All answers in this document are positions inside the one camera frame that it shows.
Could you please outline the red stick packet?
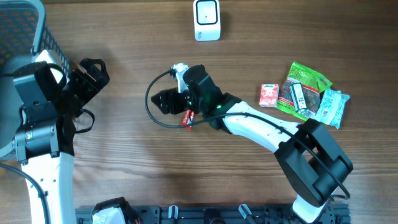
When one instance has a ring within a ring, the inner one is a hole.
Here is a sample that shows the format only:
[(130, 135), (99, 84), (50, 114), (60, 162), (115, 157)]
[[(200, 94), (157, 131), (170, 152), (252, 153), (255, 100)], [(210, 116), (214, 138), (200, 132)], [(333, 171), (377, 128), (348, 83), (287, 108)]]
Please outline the red stick packet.
[(195, 118), (195, 113), (192, 110), (186, 110), (181, 125), (185, 126), (185, 129), (191, 130), (192, 129), (191, 124), (194, 122), (194, 118)]

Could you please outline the red Kleenex tissue pack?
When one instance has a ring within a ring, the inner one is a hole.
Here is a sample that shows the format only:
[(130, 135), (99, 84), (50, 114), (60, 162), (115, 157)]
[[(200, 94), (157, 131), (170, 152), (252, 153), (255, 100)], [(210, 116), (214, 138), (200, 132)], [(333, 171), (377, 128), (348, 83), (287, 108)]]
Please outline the red Kleenex tissue pack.
[(262, 84), (259, 105), (261, 107), (276, 107), (279, 94), (278, 84)]

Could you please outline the dark green small box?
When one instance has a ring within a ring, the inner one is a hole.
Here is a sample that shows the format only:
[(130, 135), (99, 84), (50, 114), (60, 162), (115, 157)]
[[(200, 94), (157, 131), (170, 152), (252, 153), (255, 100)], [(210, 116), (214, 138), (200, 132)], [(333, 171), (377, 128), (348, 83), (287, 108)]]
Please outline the dark green small box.
[(305, 101), (305, 95), (301, 83), (293, 83), (289, 86), (290, 94), (294, 104), (296, 113), (306, 112), (307, 103)]

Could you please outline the green snack bag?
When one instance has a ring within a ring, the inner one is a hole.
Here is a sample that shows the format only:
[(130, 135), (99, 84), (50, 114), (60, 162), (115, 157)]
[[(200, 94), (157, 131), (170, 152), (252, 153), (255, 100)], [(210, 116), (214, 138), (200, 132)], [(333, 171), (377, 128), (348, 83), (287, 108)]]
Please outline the green snack bag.
[[(295, 111), (294, 102), (292, 101), (289, 88), (293, 83), (302, 84), (303, 94), (307, 105), (306, 112), (297, 113)], [(279, 90), (277, 109), (306, 121), (316, 115), (321, 102), (320, 94), (331, 86), (332, 82), (321, 73), (298, 62), (293, 62), (287, 78), (282, 85), (282, 88)]]

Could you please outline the pale teal wipes packet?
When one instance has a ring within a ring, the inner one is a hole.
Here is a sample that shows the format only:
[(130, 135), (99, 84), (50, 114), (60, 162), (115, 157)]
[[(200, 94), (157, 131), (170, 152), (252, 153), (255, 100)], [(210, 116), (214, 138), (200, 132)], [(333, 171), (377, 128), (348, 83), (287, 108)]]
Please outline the pale teal wipes packet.
[(349, 99), (349, 95), (343, 94), (339, 90), (326, 90), (323, 94), (319, 109), (313, 118), (319, 122), (339, 129), (345, 104)]

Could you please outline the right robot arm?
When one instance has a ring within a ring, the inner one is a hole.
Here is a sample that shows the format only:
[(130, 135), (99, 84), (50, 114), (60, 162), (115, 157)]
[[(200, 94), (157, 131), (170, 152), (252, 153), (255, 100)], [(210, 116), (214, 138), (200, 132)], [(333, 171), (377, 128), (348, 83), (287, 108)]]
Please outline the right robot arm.
[(215, 130), (248, 138), (275, 155), (280, 168), (297, 193), (289, 222), (318, 223), (332, 200), (348, 200), (343, 182), (353, 163), (328, 130), (318, 121), (303, 124), (277, 119), (223, 93), (203, 65), (173, 65), (166, 72), (177, 87), (146, 95), (163, 114), (186, 110), (200, 113), (202, 123)]

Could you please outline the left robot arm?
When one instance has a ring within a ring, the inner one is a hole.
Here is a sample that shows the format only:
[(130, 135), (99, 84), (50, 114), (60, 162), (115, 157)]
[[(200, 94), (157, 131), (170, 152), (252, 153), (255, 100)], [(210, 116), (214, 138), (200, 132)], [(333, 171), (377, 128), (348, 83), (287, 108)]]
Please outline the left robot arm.
[(109, 83), (101, 59), (84, 58), (80, 68), (67, 73), (55, 62), (31, 62), (14, 73), (25, 116), (12, 146), (26, 179), (32, 223), (76, 223), (73, 198), (73, 121), (85, 105)]

